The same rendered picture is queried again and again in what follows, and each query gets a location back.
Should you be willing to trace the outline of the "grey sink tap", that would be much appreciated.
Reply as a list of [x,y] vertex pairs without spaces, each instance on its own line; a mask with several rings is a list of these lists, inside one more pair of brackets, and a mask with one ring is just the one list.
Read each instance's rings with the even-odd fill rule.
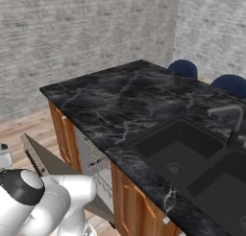
[[243,120],[243,109],[238,105],[230,105],[230,106],[221,106],[216,108],[210,108],[207,110],[208,116],[211,116],[214,113],[218,112],[226,112],[226,111],[236,111],[238,113],[237,120],[235,125],[233,126],[229,139],[227,141],[227,147],[230,149],[236,144],[237,137],[239,135],[239,129]]

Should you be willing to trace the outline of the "white dishwasher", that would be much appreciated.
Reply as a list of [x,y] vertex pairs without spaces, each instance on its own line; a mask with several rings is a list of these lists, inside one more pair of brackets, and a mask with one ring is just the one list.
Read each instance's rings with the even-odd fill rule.
[[[95,176],[93,176],[87,168],[87,157],[90,151],[96,150],[100,151],[77,127],[73,127],[77,148],[79,151],[79,158],[81,162],[82,172],[86,176],[92,176],[96,180]],[[112,196],[109,195],[103,190],[103,187],[96,180],[98,186],[98,196],[100,199],[106,204],[110,211],[113,211],[113,201]]]

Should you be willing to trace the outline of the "wide wooden cupboard door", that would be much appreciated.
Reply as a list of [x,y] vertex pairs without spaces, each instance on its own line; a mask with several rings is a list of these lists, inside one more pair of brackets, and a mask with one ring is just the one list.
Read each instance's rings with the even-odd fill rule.
[[121,236],[179,236],[181,231],[163,212],[111,164],[114,225]]

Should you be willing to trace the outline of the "grey dishwasher door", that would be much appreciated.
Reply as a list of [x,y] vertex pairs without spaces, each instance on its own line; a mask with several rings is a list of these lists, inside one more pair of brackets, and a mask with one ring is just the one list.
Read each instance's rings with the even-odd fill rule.
[[[28,156],[36,172],[41,176],[48,175],[78,175],[68,164],[38,144],[36,140],[24,133],[20,137],[24,152]],[[86,210],[108,221],[114,226],[113,213],[106,204],[96,196],[95,199],[86,205]]]

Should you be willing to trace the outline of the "blue chair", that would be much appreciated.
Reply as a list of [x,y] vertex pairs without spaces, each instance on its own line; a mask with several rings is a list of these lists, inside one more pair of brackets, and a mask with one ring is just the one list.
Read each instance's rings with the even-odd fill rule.
[[198,76],[196,65],[193,62],[186,59],[177,59],[173,61],[168,66],[168,69],[176,74],[183,75],[194,80],[196,80]]
[[237,97],[246,98],[246,79],[240,76],[225,74],[216,78],[211,85],[226,90]]

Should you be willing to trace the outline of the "narrow wooden cupboard door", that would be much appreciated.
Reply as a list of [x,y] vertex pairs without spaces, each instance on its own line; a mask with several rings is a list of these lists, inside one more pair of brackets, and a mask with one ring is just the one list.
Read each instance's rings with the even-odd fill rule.
[[51,101],[48,102],[62,159],[79,174],[82,173],[72,122]]

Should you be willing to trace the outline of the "black double sink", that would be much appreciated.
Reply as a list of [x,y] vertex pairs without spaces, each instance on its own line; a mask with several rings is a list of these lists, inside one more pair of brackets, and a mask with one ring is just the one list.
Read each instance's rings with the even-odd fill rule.
[[246,151],[184,117],[142,132],[131,149],[232,236],[246,236]]

